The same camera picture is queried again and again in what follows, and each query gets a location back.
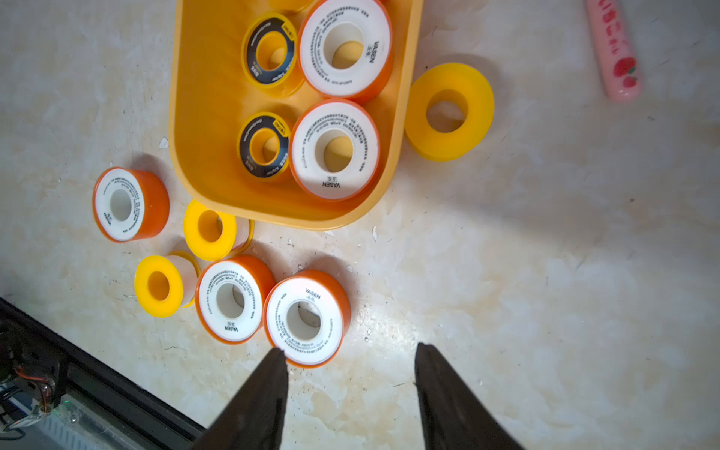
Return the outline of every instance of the tape roll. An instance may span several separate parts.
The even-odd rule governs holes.
[[[213,211],[197,200],[185,210],[185,241],[192,253],[205,261],[217,261],[229,254],[242,253],[253,239],[255,222]]]
[[[273,346],[291,364],[313,368],[327,364],[350,327],[350,301],[333,277],[302,271],[279,282],[265,301],[263,321]]]
[[[238,156],[250,175],[264,181],[287,180],[290,127],[272,112],[250,117],[238,134]]]
[[[349,140],[352,156],[345,168],[330,171],[326,149],[338,138]],[[379,159],[375,123],[362,107],[348,100],[329,99],[315,105],[292,131],[292,174],[300,187],[321,199],[343,200],[362,193],[374,178]]]
[[[167,318],[194,303],[200,266],[187,252],[148,256],[135,270],[135,296],[153,317]]]
[[[274,285],[272,272],[255,256],[211,264],[200,275],[195,293],[202,326],[220,342],[246,342],[262,325],[265,299]]]
[[[113,242],[152,238],[168,221],[168,192],[150,172],[109,168],[98,178],[92,196],[95,223]]]
[[[275,97],[285,97],[304,81],[297,69],[297,32],[287,17],[260,16],[243,40],[243,71],[255,86]]]
[[[280,12],[296,13],[307,8],[314,0],[270,0],[270,7]]]
[[[351,49],[349,59],[333,65],[352,42],[357,51]],[[361,104],[374,98],[392,72],[392,27],[385,7],[377,0],[318,3],[300,29],[300,66],[310,85],[326,96]]]
[[[428,122],[428,109],[443,101],[455,103],[465,115],[455,131],[439,132]],[[424,158],[452,161],[482,141],[494,115],[492,88],[480,72],[465,64],[442,64],[425,72],[410,87],[405,133]]]

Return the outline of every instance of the pink tube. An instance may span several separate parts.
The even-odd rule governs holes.
[[[610,100],[628,102],[640,94],[642,78],[619,0],[586,0],[603,83]]]

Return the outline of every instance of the tape roll hole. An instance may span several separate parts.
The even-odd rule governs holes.
[[[110,214],[116,221],[122,222],[130,217],[132,199],[124,189],[116,189],[110,194]]]
[[[353,141],[341,130],[328,130],[315,144],[315,157],[321,168],[337,173],[350,164],[353,158]]]
[[[280,153],[280,139],[268,128],[261,128],[250,139],[250,156],[261,166],[275,162]]]
[[[325,59],[337,69],[347,69],[360,60],[365,50],[365,36],[352,22],[342,22],[330,30],[325,38]]]
[[[298,300],[287,309],[287,328],[300,341],[317,336],[322,324],[320,311],[310,302]]]
[[[426,116],[435,131],[453,132],[465,123],[467,100],[458,91],[445,89],[430,99]]]
[[[225,283],[217,289],[217,308],[228,319],[237,319],[245,310],[245,296],[233,283]]]
[[[285,61],[286,56],[287,41],[279,32],[270,32],[258,42],[256,58],[264,70],[274,71]]]
[[[148,277],[148,291],[155,300],[162,302],[170,295],[170,282],[163,272],[154,271]]]
[[[205,211],[197,221],[200,236],[207,242],[215,242],[222,235],[222,220],[215,211]]]

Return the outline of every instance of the yellow tray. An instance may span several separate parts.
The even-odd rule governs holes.
[[[289,15],[300,30],[312,5]],[[243,74],[240,47],[247,27],[271,11],[267,0],[178,0],[170,96],[170,155],[190,194],[206,207],[239,217],[307,230],[332,230],[365,215],[384,195],[400,157],[408,93],[413,80],[423,0],[387,0],[392,21],[392,75],[364,105],[380,134],[380,176],[345,202],[324,202],[294,180],[270,184],[250,176],[237,156],[240,127],[260,111],[294,122],[323,98],[305,82],[274,99]]]

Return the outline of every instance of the yellow tape roll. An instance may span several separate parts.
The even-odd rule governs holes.
[[[200,266],[187,252],[148,256],[135,270],[135,296],[153,317],[167,318],[195,302]]]
[[[209,210],[193,200],[185,210],[183,230],[187,246],[195,256],[205,261],[217,261],[249,247],[255,222]]]
[[[289,149],[290,126],[272,112],[253,114],[238,133],[238,157],[248,173],[261,181],[290,178]]]
[[[455,103],[465,115],[460,128],[439,132],[427,112],[439,102]],[[470,66],[442,64],[425,72],[410,88],[405,133],[415,151],[430,161],[452,161],[471,151],[487,134],[495,98],[487,79]]]
[[[297,31],[287,17],[274,12],[260,16],[243,39],[243,71],[267,94],[285,97],[305,80],[298,68]]]

